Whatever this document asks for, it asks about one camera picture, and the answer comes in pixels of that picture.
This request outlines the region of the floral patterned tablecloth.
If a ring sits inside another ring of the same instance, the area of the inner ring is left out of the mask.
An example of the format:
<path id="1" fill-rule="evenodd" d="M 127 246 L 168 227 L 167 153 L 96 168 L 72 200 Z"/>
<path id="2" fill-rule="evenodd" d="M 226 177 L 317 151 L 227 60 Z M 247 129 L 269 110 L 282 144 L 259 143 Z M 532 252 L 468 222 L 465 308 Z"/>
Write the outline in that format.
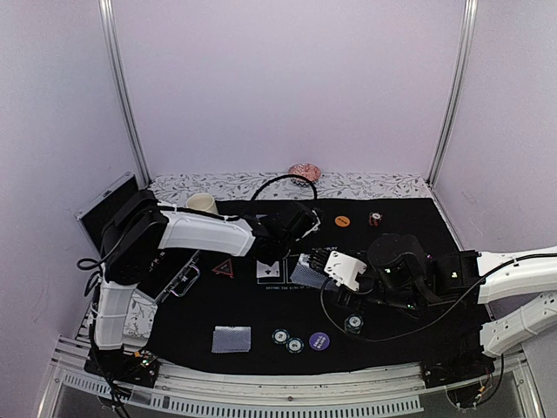
<path id="1" fill-rule="evenodd" d="M 277 173 L 226 173 L 160 175 L 149 189 L 170 206 L 184 206 L 197 192 L 206 192 L 215 200 L 301 200 L 312 196 L 310 185 L 302 179 L 278 179 Z M 325 172 L 315 182 L 319 199 L 432 199 L 426 181 L 409 174 L 371 174 Z M 121 300 L 118 317 L 104 315 L 106 309 L 91 308 L 88 323 L 97 323 L 94 336 L 107 347 L 114 348 L 125 337 L 146 341 L 157 311 L 151 297 L 130 288 L 115 294 Z"/>

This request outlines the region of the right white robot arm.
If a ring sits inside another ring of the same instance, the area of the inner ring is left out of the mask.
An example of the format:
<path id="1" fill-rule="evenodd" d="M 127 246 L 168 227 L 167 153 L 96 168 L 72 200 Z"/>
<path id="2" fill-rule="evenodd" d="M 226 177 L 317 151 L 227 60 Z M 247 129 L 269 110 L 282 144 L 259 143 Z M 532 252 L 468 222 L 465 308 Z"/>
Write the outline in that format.
<path id="1" fill-rule="evenodd" d="M 469 379 L 484 356 L 496 358 L 556 323 L 556 249 L 520 253 L 466 251 L 435 259 L 413 235 L 384 234 L 360 260 L 338 251 L 325 258 L 324 274 L 358 303 L 442 313 L 411 334 L 423 334 L 458 307 L 466 310 L 527 293 L 538 295 L 507 316 L 471 329 L 474 345 L 450 361 L 450 372 Z"/>

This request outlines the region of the orange big blind button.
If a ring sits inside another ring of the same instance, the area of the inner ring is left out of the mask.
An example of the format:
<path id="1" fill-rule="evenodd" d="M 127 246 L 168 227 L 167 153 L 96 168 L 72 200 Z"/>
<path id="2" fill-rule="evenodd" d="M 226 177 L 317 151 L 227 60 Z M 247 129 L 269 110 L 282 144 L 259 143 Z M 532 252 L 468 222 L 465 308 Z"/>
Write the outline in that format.
<path id="1" fill-rule="evenodd" d="M 348 217 L 339 215 L 334 219 L 334 223 L 338 227 L 348 227 L 351 224 L 351 221 Z"/>

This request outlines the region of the blue green fifty chip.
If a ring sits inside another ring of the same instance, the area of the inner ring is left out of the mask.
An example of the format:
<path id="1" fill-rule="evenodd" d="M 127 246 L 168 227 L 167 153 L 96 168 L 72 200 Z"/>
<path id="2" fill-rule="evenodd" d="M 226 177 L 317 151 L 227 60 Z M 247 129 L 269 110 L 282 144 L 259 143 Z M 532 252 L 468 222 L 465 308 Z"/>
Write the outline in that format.
<path id="1" fill-rule="evenodd" d="M 290 339 L 289 333 L 284 329 L 276 329 L 272 333 L 272 341 L 275 344 L 283 345 Z"/>

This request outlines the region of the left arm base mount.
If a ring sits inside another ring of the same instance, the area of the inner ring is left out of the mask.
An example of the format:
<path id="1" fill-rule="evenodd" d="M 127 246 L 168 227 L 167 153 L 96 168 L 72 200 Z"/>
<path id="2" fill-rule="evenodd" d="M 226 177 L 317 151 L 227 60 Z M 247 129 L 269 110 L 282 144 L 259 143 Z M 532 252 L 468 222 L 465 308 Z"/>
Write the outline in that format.
<path id="1" fill-rule="evenodd" d="M 130 354 L 122 347 L 116 350 L 92 347 L 84 364 L 84 371 L 89 374 L 145 388 L 155 387 L 159 369 L 155 354 L 145 349 Z"/>

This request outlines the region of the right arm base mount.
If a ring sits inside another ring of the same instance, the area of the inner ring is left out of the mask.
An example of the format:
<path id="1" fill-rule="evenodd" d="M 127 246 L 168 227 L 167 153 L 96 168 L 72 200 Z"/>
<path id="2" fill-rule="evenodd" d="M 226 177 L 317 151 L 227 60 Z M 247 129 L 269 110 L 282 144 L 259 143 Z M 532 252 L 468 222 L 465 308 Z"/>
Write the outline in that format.
<path id="1" fill-rule="evenodd" d="M 422 361 L 420 374 L 426 388 L 445 389 L 448 401 L 459 410 L 477 408 L 493 387 L 493 358 L 479 352 L 458 354 L 450 360 Z"/>

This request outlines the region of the orange hundred chip stack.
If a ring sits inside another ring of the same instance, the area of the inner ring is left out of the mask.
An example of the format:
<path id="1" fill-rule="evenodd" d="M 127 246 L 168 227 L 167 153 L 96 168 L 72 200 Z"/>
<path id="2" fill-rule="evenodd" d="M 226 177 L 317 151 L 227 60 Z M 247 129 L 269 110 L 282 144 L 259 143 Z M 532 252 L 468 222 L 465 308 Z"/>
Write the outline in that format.
<path id="1" fill-rule="evenodd" d="M 370 226 L 377 227 L 382 222 L 383 216 L 379 212 L 370 212 L 368 222 Z"/>

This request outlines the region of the purple small blind button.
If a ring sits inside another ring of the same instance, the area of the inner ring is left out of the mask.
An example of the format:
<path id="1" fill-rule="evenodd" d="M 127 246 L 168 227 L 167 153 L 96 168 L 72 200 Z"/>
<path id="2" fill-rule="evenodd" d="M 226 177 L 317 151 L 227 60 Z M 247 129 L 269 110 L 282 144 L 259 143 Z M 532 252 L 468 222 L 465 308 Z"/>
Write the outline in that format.
<path id="1" fill-rule="evenodd" d="M 310 338 L 308 345 L 314 351 L 324 351 L 330 346 L 330 337 L 325 332 L 316 332 L 313 333 Z"/>

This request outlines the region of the red black triangle token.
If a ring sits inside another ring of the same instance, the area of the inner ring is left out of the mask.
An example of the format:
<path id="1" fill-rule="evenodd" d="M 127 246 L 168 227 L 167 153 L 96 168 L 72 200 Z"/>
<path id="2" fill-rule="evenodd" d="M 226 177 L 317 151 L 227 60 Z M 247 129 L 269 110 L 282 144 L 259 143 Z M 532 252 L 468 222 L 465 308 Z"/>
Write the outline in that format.
<path id="1" fill-rule="evenodd" d="M 215 274 L 224 275 L 224 276 L 227 276 L 229 278 L 233 278 L 234 277 L 234 272 L 233 272 L 232 260 L 231 259 L 224 260 L 223 262 L 221 262 L 220 264 L 215 266 L 212 269 L 212 271 Z"/>

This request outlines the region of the green blue chip stack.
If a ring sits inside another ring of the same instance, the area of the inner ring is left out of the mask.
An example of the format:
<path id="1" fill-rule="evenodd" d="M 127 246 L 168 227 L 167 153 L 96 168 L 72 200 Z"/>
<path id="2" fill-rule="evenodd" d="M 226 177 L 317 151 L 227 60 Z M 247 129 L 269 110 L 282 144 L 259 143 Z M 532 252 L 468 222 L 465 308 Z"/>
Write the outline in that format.
<path id="1" fill-rule="evenodd" d="M 344 321 L 344 329 L 350 335 L 359 335 L 363 326 L 364 320 L 357 314 L 349 315 Z"/>

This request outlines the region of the aluminium frame post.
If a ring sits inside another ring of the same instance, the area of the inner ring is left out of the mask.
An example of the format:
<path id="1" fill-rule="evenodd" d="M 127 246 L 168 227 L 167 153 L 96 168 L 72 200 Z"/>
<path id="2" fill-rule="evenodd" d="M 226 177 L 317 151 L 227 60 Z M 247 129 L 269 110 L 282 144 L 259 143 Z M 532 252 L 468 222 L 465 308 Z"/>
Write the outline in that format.
<path id="1" fill-rule="evenodd" d="M 478 0 L 466 0 L 460 27 L 460 38 L 457 48 L 456 62 L 453 71 L 449 96 L 446 104 L 444 117 L 441 124 L 440 135 L 433 154 L 433 161 L 427 174 L 426 182 L 434 188 L 440 178 L 442 165 L 448 150 L 450 137 L 456 119 L 460 96 L 466 77 L 471 49 L 473 46 L 473 35 L 478 12 Z"/>
<path id="2" fill-rule="evenodd" d="M 117 99 L 122 112 L 124 127 L 130 142 L 131 154 L 137 167 L 138 181 L 143 186 L 151 183 L 151 174 L 138 134 L 136 120 L 134 118 L 131 98 L 124 74 L 124 65 L 119 48 L 116 18 L 113 2 L 111 0 L 98 1 L 101 24 L 104 32 L 104 41 L 108 53 Z"/>

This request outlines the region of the ace of clubs card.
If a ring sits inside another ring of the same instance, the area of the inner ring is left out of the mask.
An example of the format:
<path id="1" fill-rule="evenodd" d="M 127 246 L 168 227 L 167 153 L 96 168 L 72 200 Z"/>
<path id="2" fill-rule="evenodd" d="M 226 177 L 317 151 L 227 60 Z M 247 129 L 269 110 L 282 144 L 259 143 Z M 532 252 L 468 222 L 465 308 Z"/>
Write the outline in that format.
<path id="1" fill-rule="evenodd" d="M 256 278 L 257 279 L 271 279 L 280 277 L 280 263 L 278 261 L 271 265 L 267 265 L 258 261 L 256 263 Z"/>

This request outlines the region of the blue playing card deck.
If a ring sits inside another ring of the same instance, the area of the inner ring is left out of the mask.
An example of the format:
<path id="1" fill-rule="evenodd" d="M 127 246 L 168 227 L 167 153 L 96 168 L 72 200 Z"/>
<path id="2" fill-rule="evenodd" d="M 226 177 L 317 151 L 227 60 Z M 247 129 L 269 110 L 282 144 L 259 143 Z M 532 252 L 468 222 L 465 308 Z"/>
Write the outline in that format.
<path id="1" fill-rule="evenodd" d="M 292 259 L 293 270 L 290 273 L 291 283 L 305 287 L 320 289 L 326 281 L 324 274 L 313 270 L 310 267 L 310 255 L 302 253 L 297 259 Z"/>

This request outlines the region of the right aluminium frame post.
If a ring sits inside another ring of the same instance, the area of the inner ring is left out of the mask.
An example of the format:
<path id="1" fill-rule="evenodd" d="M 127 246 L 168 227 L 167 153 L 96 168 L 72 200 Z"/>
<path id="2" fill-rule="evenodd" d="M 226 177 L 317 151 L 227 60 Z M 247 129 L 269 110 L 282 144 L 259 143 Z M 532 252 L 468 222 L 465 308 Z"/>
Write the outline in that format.
<path id="1" fill-rule="evenodd" d="M 471 49 L 473 46 L 473 35 L 478 12 L 478 0 L 466 0 L 460 27 L 460 38 L 457 48 L 456 62 L 453 71 L 449 96 L 446 104 L 444 117 L 441 124 L 440 135 L 433 154 L 433 161 L 427 174 L 426 182 L 434 188 L 440 178 L 442 165 L 448 150 L 450 137 L 456 119 L 460 96 L 466 77 Z"/>

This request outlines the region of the aluminium poker chip case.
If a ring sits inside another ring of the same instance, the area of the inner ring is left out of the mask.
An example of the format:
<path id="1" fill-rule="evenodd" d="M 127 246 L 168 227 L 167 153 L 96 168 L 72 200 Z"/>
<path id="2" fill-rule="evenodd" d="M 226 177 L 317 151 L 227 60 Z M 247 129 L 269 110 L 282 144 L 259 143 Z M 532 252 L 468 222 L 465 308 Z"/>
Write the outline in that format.
<path id="1" fill-rule="evenodd" d="M 77 221 L 101 258 L 112 249 L 127 222 L 146 207 L 143 198 L 147 192 L 138 188 L 132 172 L 126 172 L 77 214 Z M 137 269 L 131 271 L 134 279 L 140 279 L 136 290 L 156 305 L 169 295 L 182 297 L 199 276 L 196 270 L 198 259 L 199 252 L 192 249 L 158 249 L 150 259 L 142 258 L 132 263 L 133 266 L 147 267 L 144 273 Z"/>

